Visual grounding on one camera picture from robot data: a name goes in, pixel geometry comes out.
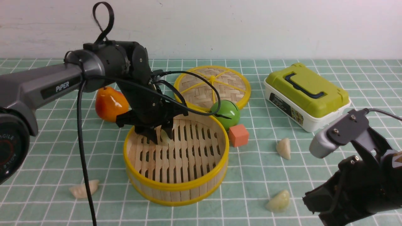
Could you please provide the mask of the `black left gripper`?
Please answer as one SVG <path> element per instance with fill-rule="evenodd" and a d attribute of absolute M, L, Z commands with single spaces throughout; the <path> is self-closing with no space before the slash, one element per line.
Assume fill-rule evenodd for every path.
<path fill-rule="evenodd" d="M 141 84 L 132 78 L 117 81 L 120 91 L 127 99 L 131 110 L 118 115 L 116 124 L 135 126 L 135 133 L 158 144 L 156 128 L 161 127 L 170 140 L 173 139 L 174 118 L 188 116 L 189 111 L 180 103 L 169 102 L 168 96 L 162 94 L 158 85 Z"/>

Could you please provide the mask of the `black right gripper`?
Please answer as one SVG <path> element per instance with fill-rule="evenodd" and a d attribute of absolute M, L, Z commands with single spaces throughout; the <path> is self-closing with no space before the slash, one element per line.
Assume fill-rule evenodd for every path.
<path fill-rule="evenodd" d="M 353 155 L 338 167 L 327 182 L 303 197 L 307 209 L 319 213 L 323 225 L 345 226 L 401 208 L 401 152 L 392 150 L 374 165 Z"/>

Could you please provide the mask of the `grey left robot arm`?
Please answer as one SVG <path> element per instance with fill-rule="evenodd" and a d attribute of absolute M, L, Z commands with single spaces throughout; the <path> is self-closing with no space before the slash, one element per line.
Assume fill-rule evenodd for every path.
<path fill-rule="evenodd" d="M 151 83 L 148 52 L 137 42 L 105 41 L 87 43 L 69 54 L 62 64 L 1 75 L 1 183 L 10 178 L 24 162 L 31 136 L 37 136 L 35 112 L 44 105 L 79 89 L 90 93 L 110 85 L 115 79 L 131 110 L 119 113 L 116 124 L 137 126 L 135 132 L 157 143 L 155 129 L 161 127 L 172 137 L 173 118 L 188 111 L 162 98 L 161 90 Z"/>

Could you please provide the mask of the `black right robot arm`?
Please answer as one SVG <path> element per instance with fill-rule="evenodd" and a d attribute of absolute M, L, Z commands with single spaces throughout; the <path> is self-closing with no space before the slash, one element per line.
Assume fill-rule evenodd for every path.
<path fill-rule="evenodd" d="M 374 165 L 353 155 L 338 168 L 327 182 L 303 197 L 304 205 L 319 213 L 323 225 L 345 226 L 401 208 L 401 152 L 387 150 Z"/>

